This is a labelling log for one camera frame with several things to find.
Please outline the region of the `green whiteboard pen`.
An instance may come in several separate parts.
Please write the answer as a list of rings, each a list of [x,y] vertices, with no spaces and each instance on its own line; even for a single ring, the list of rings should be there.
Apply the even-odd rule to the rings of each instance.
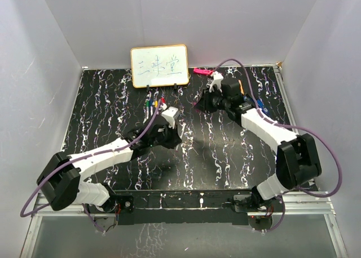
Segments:
[[[150,111],[149,111],[149,109],[150,109],[150,106],[147,106],[147,105],[146,105],[146,120],[148,120],[149,117],[150,117]]]

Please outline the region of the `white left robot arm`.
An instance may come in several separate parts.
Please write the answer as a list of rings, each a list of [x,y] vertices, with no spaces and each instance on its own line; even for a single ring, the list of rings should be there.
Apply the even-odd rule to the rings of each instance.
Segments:
[[[89,204],[103,212],[113,211],[118,201],[111,187],[85,180],[116,164],[137,159],[155,146],[174,149],[182,142],[174,117],[156,115],[146,122],[146,126],[131,129],[125,138],[88,152],[54,154],[37,179],[50,207],[60,211],[72,204]]]

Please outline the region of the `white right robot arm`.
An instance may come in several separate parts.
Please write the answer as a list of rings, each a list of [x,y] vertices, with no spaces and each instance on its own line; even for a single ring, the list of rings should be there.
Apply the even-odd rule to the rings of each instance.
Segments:
[[[278,126],[243,95],[239,82],[212,83],[202,91],[195,107],[204,113],[226,112],[230,120],[254,133],[276,153],[275,173],[253,187],[251,196],[245,200],[256,210],[266,210],[273,198],[321,175],[314,138]]]

